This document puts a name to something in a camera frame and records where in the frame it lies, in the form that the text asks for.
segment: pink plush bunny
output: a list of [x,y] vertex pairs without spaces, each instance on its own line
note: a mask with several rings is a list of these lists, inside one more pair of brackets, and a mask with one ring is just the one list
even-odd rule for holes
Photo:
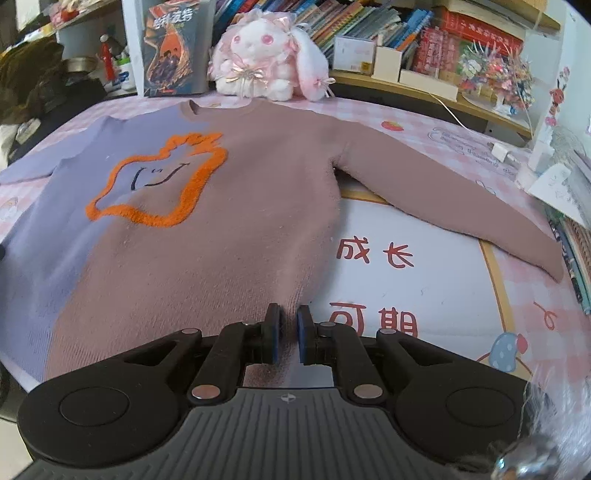
[[209,75],[224,95],[267,97],[284,102],[294,93],[326,96],[329,66],[295,15],[254,9],[228,27],[216,45]]

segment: sweater neckline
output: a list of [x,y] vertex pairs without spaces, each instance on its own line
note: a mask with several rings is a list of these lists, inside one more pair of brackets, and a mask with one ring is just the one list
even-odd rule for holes
[[[194,106],[197,106],[197,111],[193,110],[191,103]],[[237,108],[208,108],[199,106],[196,102],[193,102],[189,99],[178,103],[178,108],[183,118],[191,122],[200,122],[205,119],[215,119],[220,116],[224,116],[227,120],[229,112],[232,113],[232,116],[237,118],[242,115],[251,113],[256,108],[260,107],[263,103],[266,103],[266,100],[262,100],[260,98],[253,98],[251,99],[249,104]]]

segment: wooden shelf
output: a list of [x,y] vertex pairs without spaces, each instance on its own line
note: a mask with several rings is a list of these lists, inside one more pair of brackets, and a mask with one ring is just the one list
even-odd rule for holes
[[[336,83],[340,83],[341,85],[351,85],[356,87],[370,88],[373,90],[380,90],[382,92],[397,93],[399,95],[416,98],[418,100],[439,104],[437,99],[433,98],[429,93],[407,87],[401,83],[383,82],[381,80],[374,80],[367,75],[361,75],[359,73],[352,72],[339,72],[337,70],[332,70],[330,72],[330,76],[336,80]],[[527,139],[531,138],[530,130],[527,127],[524,127],[523,125],[506,117],[500,116],[495,112],[471,104],[464,97],[462,97],[460,93],[458,94],[456,101],[445,98],[440,98],[440,100],[451,110],[469,113],[475,117],[511,128],[522,137]]]
[[82,23],[93,18],[103,17],[104,15],[108,15],[111,12],[120,10],[121,8],[121,0],[99,0],[97,3],[92,4],[90,7],[80,12],[77,17],[62,23],[59,27],[56,27],[56,31],[63,30],[64,28],[67,28],[71,25]]
[[[491,0],[493,3],[506,8],[507,10],[512,11],[513,13],[519,15],[520,17],[525,18],[527,21],[535,22],[538,20],[538,15],[540,14],[540,10],[543,8],[545,10],[545,1],[532,1],[532,0]],[[554,20],[553,18],[549,17],[545,13],[542,13],[542,18],[540,19],[540,26],[543,28],[549,28],[550,30],[560,31],[560,24]]]

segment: bed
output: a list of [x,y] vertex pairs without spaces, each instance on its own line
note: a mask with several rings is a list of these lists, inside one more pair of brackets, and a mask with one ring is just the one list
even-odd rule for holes
[[[181,100],[129,97],[99,103],[53,132],[35,150],[84,130],[102,116],[130,118]],[[196,101],[210,108],[247,102],[215,93]],[[477,182],[552,236],[539,203],[514,186],[515,171],[492,157],[487,146],[491,139],[486,135],[355,100],[300,100],[286,105],[360,122],[398,138]],[[0,239],[47,182],[0,186]],[[342,221],[332,239],[330,268],[310,304],[316,322],[347,323],[366,336],[375,336],[380,328],[396,328],[525,379],[534,371],[551,369],[565,372],[572,380],[589,373],[591,324],[577,303],[566,267],[557,284],[541,269],[487,242],[400,212],[350,177],[342,176],[339,185]],[[0,325],[5,332],[18,328]],[[1,348],[0,362],[27,391],[39,383]],[[332,381],[327,369],[295,362],[290,378],[292,387]]]

